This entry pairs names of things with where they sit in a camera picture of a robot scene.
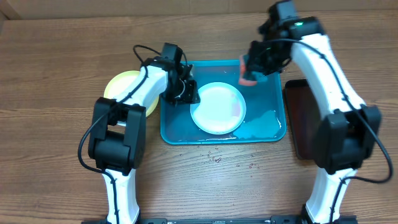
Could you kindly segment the orange black sponge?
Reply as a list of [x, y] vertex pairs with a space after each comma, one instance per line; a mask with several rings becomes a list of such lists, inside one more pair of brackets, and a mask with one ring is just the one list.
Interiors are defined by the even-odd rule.
[[246, 70], [245, 55], [239, 56], [239, 79], [238, 84], [242, 86], [255, 86], [257, 80], [253, 77], [252, 73]]

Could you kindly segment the light blue plate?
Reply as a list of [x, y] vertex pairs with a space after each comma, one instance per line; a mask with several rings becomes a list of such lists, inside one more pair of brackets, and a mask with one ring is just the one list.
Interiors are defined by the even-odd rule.
[[234, 86], [213, 82], [198, 90], [200, 102], [190, 106], [193, 122], [204, 132], [228, 134], [237, 129], [246, 115], [246, 101]]

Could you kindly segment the yellow plate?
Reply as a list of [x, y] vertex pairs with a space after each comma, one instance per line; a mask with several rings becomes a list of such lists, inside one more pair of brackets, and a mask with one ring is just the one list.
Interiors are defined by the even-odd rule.
[[121, 101], [137, 86], [139, 88], [132, 96], [127, 99], [124, 104], [146, 107], [146, 116], [148, 117], [156, 108], [159, 95], [163, 93], [167, 87], [167, 72], [161, 68], [148, 66], [147, 78], [142, 85], [146, 70], [141, 68], [140, 71], [126, 71], [116, 75], [106, 86], [104, 97], [108, 99], [116, 99]]

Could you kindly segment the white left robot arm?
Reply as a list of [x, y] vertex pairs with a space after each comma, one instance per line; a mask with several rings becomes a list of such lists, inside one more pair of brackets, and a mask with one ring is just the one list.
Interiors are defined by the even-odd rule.
[[153, 58], [141, 60], [139, 76], [118, 96], [97, 99], [91, 126], [81, 138], [78, 158], [88, 143], [88, 155], [106, 184], [109, 212], [103, 223], [139, 223], [136, 200], [136, 170], [146, 143], [146, 112], [156, 98], [167, 103], [191, 105], [200, 102], [198, 87], [183, 50], [166, 43]]

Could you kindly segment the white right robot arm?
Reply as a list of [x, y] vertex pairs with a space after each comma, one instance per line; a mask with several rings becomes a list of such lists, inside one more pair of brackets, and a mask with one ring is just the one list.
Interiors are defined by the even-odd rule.
[[279, 1], [268, 10], [259, 27], [261, 42], [253, 41], [241, 59], [240, 84], [254, 83], [254, 72], [270, 75], [291, 60], [301, 69], [315, 97], [320, 125], [313, 139], [313, 160], [318, 166], [313, 192], [302, 218], [307, 223], [333, 223], [349, 180], [367, 159], [374, 144], [381, 114], [368, 107], [352, 89], [316, 17], [300, 18], [292, 1]]

